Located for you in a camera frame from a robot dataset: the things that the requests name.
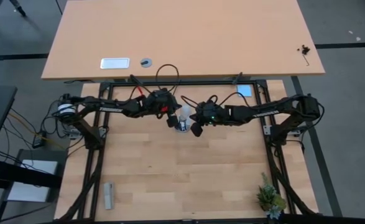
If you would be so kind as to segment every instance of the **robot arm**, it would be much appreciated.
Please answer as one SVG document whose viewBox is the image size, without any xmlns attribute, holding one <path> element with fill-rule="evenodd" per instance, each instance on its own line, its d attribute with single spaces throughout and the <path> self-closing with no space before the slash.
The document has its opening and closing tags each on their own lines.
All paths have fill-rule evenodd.
<svg viewBox="0 0 365 224">
<path fill-rule="evenodd" d="M 212 124 L 240 126 L 254 118 L 261 118 L 273 114 L 286 113 L 290 116 L 282 123 L 271 127 L 271 139 L 275 144 L 285 144 L 287 133 L 306 121 L 314 121 L 320 117 L 318 101 L 311 95 L 295 95 L 285 97 L 258 106 L 231 106 L 222 108 L 211 100 L 201 102 L 195 108 L 196 113 L 190 118 L 196 123 L 191 130 L 195 136 L 203 132 L 202 126 Z"/>
<path fill-rule="evenodd" d="M 85 106 L 81 111 L 78 105 Z M 97 127 L 91 127 L 83 118 L 94 111 L 121 113 L 129 118 L 156 115 L 158 119 L 167 115 L 167 124 L 174 127 L 178 123 L 175 111 L 179 109 L 175 97 L 166 88 L 155 90 L 148 97 L 142 95 L 126 101 L 104 100 L 92 96 L 77 97 L 65 94 L 60 100 L 58 111 L 53 115 L 63 124 L 74 126 L 85 138 L 87 149 L 103 147 L 103 140 Z"/>
</svg>

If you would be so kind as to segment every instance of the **succulent plant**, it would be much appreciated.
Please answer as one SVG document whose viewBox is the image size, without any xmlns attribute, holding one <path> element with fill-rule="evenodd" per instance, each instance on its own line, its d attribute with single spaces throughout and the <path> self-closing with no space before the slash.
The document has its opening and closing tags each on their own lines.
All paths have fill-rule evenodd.
<svg viewBox="0 0 365 224">
<path fill-rule="evenodd" d="M 270 219 L 279 219 L 281 211 L 282 209 L 280 209 L 277 205 L 274 205 L 266 211 L 265 214 L 268 215 Z"/>
<path fill-rule="evenodd" d="M 259 186 L 257 194 L 258 203 L 270 219 L 278 219 L 280 213 L 286 208 L 286 201 L 276 192 L 276 189 L 268 181 L 265 173 L 262 173 L 264 185 Z"/>
</svg>

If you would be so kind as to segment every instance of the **wooden table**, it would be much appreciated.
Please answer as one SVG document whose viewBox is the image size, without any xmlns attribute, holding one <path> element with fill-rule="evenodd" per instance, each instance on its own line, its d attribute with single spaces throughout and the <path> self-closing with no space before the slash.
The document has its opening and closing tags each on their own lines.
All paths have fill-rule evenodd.
<svg viewBox="0 0 365 224">
<path fill-rule="evenodd" d="M 130 65 L 102 70 L 102 58 Z M 42 78 L 153 77 L 166 63 L 188 77 L 325 72 L 296 0 L 86 0 L 67 2 Z"/>
<path fill-rule="evenodd" d="M 271 100 L 286 96 L 282 81 L 267 82 Z M 97 96 L 98 88 L 99 84 L 85 84 L 82 96 Z M 117 87 L 113 97 L 126 99 L 131 90 Z M 213 94 L 222 100 L 235 91 L 232 85 L 179 86 L 175 96 L 179 102 L 181 95 L 199 102 Z M 254 97 L 247 101 L 256 104 Z M 227 104 L 244 102 L 234 95 Z M 286 117 L 279 114 L 276 120 Z M 91 113 L 86 120 L 93 122 L 93 118 Z M 256 194 L 262 185 L 261 172 L 269 175 L 269 166 L 259 119 L 239 127 L 206 127 L 200 138 L 191 132 L 177 133 L 167 127 L 165 118 L 154 116 L 132 119 L 111 114 L 109 127 L 101 183 L 115 183 L 115 205 L 113 210 L 104 209 L 101 184 L 97 221 L 264 217 Z M 288 142 L 283 152 L 292 187 L 316 211 L 299 143 Z M 61 217 L 80 193 L 87 154 L 83 148 L 68 158 L 55 218 Z M 86 211 L 91 195 L 87 201 Z"/>
</svg>

